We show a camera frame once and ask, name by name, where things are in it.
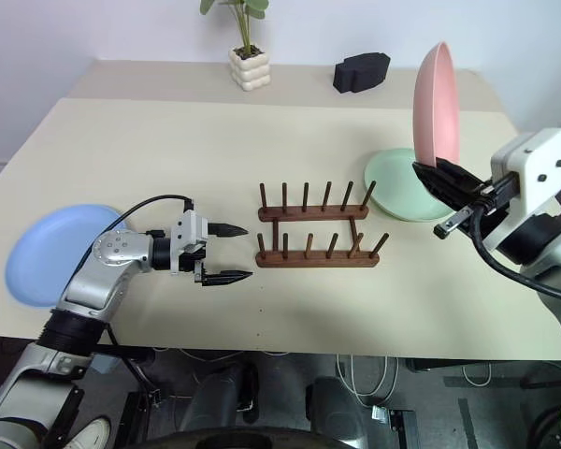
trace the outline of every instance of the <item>beige table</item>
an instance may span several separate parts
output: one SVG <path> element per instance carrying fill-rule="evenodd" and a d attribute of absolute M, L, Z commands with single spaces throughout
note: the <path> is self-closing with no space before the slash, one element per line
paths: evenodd
<path fill-rule="evenodd" d="M 432 224 L 400 222 L 373 208 L 358 224 L 363 245 L 383 232 L 392 236 L 375 268 L 255 265 L 255 234 L 263 232 L 270 244 L 270 226 L 256 215 L 258 182 L 266 182 L 270 204 L 280 203 L 283 181 L 294 204 L 304 181 L 312 201 L 322 197 L 326 181 L 336 186 L 333 202 L 348 180 L 355 181 L 352 197 L 361 198 L 371 155 L 411 145 L 410 115 L 392 108 L 61 100 L 0 175 L 0 335 L 33 338 L 49 315 L 16 302 L 3 280 L 8 252 L 29 225 L 71 204 L 125 210 L 148 196 L 176 193 L 193 197 L 213 221 L 249 229 L 243 238 L 213 239 L 207 266 L 254 275 L 221 288 L 200 287 L 189 275 L 136 276 L 113 323 L 124 344 L 561 359 L 559 324 L 538 297 L 491 271 L 463 235 L 435 238 Z M 462 164 L 487 176 L 490 154 L 515 130 L 502 112 L 464 110 L 461 133 Z M 129 224 L 168 227 L 179 213 L 174 201 L 154 204 Z M 311 230 L 311 224 L 281 226 L 292 249 L 303 248 Z M 313 230 L 314 249 L 333 232 L 340 234 L 338 248 L 350 244 L 347 224 Z"/>

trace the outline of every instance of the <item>blue plate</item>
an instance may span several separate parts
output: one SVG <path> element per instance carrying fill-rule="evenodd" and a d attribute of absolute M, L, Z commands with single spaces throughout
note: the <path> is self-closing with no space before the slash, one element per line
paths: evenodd
<path fill-rule="evenodd" d="M 7 261 L 10 293 L 34 307 L 55 306 L 83 254 L 120 214 L 107 207 L 81 204 L 45 216 L 17 241 Z M 116 229 L 124 229 L 120 223 Z"/>

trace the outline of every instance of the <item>sneaker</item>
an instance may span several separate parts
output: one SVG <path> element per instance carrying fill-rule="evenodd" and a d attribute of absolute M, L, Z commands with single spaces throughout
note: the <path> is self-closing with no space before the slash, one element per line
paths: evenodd
<path fill-rule="evenodd" d="M 104 449 L 109 436 L 110 422 L 106 418 L 97 418 L 75 435 L 64 449 Z"/>

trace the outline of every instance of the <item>dark floor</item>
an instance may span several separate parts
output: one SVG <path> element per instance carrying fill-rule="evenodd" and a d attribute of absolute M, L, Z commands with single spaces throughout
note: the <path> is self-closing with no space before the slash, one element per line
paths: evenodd
<path fill-rule="evenodd" d="M 0 382 L 17 359 L 24 342 L 0 341 Z M 220 353 L 192 352 L 203 358 Z M 230 360 L 253 362 L 260 375 L 260 416 L 257 426 L 309 429 L 305 416 L 305 389 L 318 376 L 337 374 L 334 355 L 289 354 L 272 356 L 264 353 L 243 353 L 219 363 L 192 360 L 178 350 L 158 353 L 154 363 L 145 368 L 157 383 L 166 385 L 170 393 L 190 397 L 197 382 Z M 349 357 L 343 356 L 344 362 Z M 395 360 L 389 359 L 389 372 L 378 398 L 386 394 Z M 356 357 L 355 378 L 358 389 L 367 391 L 381 371 L 378 357 Z M 486 365 L 470 366 L 468 375 L 476 382 L 485 375 Z M 400 360 L 397 388 L 387 404 L 391 409 L 414 410 L 417 414 L 421 447 L 433 448 L 521 448 L 531 420 L 545 408 L 561 403 L 561 387 L 522 390 L 520 380 L 561 380 L 561 370 L 541 362 L 500 362 L 493 364 L 493 380 L 483 388 L 465 382 L 460 368 L 432 369 L 412 372 Z M 93 417 L 106 414 L 116 427 L 129 391 L 136 389 L 135 380 L 120 364 L 108 374 L 90 370 L 79 382 L 85 390 L 79 417 L 73 431 Z M 168 398 L 154 409 L 151 438 L 171 433 L 183 417 L 189 399 Z M 373 421 L 369 410 L 362 408 L 367 422 L 371 449 L 393 448 L 396 435 L 390 428 Z M 240 416 L 237 423 L 244 425 Z"/>

